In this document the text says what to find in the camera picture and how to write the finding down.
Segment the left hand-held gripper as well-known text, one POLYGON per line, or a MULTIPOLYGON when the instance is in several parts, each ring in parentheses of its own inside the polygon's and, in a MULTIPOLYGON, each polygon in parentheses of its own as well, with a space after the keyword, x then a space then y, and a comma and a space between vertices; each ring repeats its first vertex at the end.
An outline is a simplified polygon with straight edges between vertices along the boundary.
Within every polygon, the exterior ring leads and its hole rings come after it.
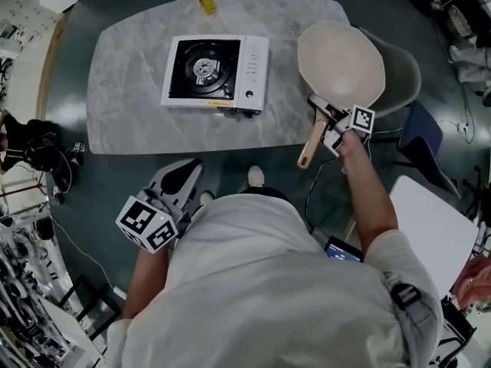
POLYGON ((116 219, 118 228, 146 251, 159 251, 187 228, 187 206, 202 177, 203 162, 196 158, 159 169, 148 186, 128 198, 116 219))

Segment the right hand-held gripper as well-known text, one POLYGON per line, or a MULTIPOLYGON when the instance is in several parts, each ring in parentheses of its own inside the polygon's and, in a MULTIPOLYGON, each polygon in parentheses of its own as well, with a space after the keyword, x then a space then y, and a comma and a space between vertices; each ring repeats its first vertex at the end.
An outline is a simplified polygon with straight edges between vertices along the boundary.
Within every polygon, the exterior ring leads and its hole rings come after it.
POLYGON ((342 110, 317 94, 310 94, 308 103, 315 109, 316 123, 320 121, 326 127, 334 127, 325 131, 323 144, 335 157, 339 157, 338 148, 344 132, 353 130, 362 141, 372 134, 375 112, 371 109, 354 105, 342 110))

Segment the cream frying pan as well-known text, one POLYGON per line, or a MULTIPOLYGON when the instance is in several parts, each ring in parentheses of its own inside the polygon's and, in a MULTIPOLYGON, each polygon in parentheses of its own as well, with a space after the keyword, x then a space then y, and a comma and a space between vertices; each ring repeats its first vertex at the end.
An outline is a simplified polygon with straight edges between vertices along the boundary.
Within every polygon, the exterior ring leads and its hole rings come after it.
MULTIPOLYGON (((312 25, 298 39, 297 57, 300 76, 310 94, 342 110, 354 105, 371 109, 385 89, 379 51, 360 30, 349 25, 333 21, 312 25)), ((314 114, 311 135, 298 158, 299 168, 310 166, 318 145, 324 145, 325 131, 332 129, 334 126, 316 123, 314 114)))

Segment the white portable gas stove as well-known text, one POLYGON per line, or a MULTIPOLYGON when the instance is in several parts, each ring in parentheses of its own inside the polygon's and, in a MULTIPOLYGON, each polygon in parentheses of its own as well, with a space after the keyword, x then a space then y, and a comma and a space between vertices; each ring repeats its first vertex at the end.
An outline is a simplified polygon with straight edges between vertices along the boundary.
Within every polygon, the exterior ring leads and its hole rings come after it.
POLYGON ((248 118, 264 110, 269 39, 200 34, 172 39, 160 104, 248 118))

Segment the person's left forearm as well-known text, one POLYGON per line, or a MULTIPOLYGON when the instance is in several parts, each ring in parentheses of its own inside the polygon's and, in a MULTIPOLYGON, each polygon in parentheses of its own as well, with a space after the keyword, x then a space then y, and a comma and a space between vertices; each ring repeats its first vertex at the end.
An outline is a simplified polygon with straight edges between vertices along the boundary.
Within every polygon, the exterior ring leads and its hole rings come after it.
POLYGON ((153 254, 140 250, 123 308, 123 319, 134 319, 164 289, 168 267, 167 246, 153 254))

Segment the person's right forearm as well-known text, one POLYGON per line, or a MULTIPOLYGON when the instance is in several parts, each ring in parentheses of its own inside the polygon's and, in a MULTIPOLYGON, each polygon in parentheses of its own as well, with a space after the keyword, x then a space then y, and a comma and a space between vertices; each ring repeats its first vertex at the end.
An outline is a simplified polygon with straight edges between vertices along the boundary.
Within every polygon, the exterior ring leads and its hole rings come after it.
POLYGON ((361 250, 365 253, 379 235, 398 229, 396 212, 360 137, 354 131, 343 133, 338 153, 351 192, 361 250))

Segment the person's white right shoe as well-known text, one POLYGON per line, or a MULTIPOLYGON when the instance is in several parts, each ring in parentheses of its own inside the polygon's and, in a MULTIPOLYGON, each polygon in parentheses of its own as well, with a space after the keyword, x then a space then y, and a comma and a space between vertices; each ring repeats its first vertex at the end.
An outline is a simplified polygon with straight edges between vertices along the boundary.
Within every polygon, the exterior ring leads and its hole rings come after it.
POLYGON ((257 166, 251 166, 248 171, 248 186, 252 188, 261 188, 265 185, 265 175, 262 169, 257 166))

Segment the person's black trousers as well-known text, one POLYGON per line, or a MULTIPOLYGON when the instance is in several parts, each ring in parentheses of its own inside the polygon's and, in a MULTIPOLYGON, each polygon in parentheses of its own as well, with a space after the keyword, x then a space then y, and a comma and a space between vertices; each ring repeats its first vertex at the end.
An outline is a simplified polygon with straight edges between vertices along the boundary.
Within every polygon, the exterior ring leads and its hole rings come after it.
POLYGON ((242 191, 242 194, 253 194, 253 195, 262 195, 268 196, 272 198, 282 199, 286 202, 289 202, 289 199, 282 192, 277 189, 266 187, 266 186, 250 186, 242 191))

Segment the grey shell chair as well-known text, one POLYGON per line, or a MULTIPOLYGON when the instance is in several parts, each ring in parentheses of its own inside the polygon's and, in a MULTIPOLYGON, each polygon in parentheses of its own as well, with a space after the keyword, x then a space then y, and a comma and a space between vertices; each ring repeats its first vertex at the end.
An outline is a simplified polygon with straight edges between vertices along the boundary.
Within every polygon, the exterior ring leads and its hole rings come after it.
POLYGON ((371 105, 381 119, 409 106, 418 96, 422 78, 414 56, 403 48, 383 41, 368 30, 358 28, 379 51, 385 70, 385 89, 371 105))

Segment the grey marble table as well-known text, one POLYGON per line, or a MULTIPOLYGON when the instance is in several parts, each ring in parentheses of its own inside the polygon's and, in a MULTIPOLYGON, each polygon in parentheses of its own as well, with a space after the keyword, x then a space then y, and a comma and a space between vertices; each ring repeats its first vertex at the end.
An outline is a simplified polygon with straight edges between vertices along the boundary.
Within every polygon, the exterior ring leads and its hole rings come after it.
POLYGON ((87 134, 96 154, 132 155, 239 150, 304 143, 313 112, 302 91, 299 36, 312 25, 348 17, 333 0, 176 0, 104 29, 87 86, 87 134), (178 35, 258 35, 270 41, 265 108, 252 118, 216 109, 161 104, 171 41, 178 35))

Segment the black tablet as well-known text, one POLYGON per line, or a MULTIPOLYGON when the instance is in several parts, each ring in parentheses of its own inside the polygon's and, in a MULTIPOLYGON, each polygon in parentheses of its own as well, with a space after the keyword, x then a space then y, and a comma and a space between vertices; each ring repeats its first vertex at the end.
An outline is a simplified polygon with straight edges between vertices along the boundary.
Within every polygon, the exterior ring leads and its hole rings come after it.
POLYGON ((328 239, 328 242, 325 245, 325 254, 328 258, 342 261, 363 261, 363 255, 360 249, 355 248, 334 236, 331 236, 328 239))

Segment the person's white shirt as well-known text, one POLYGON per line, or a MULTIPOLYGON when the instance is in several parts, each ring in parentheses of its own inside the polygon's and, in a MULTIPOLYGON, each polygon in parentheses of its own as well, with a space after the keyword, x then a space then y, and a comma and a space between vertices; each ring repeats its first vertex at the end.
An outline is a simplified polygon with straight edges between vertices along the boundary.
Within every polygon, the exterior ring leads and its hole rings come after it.
POLYGON ((263 195, 201 208, 164 289, 107 332, 110 368, 426 366, 440 296, 407 236, 379 235, 362 262, 330 259, 295 208, 263 195))

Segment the small white table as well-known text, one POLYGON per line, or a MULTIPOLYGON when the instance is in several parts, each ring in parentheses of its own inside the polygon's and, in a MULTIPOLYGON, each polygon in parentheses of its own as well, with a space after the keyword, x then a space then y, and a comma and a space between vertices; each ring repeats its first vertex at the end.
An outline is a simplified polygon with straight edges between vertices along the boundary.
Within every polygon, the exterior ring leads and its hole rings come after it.
POLYGON ((470 258, 479 229, 454 207, 410 177, 396 179, 390 199, 399 229, 427 269, 441 298, 470 258))

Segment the cluttered white rack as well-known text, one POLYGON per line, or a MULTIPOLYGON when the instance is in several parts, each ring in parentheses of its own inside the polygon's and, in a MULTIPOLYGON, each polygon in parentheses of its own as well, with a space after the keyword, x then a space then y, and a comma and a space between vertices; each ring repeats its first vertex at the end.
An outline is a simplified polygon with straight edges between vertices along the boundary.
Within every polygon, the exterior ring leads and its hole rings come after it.
POLYGON ((104 292, 70 277, 50 217, 0 207, 0 368, 107 368, 104 292))

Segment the white and black machine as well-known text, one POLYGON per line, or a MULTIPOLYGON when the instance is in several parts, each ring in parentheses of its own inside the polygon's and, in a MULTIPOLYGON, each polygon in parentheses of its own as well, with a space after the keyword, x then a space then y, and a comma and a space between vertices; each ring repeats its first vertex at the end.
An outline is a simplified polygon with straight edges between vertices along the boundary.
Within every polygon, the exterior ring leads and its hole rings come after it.
POLYGON ((457 368, 456 356, 476 332, 464 314, 450 301, 442 302, 443 330, 433 362, 437 368, 457 368))

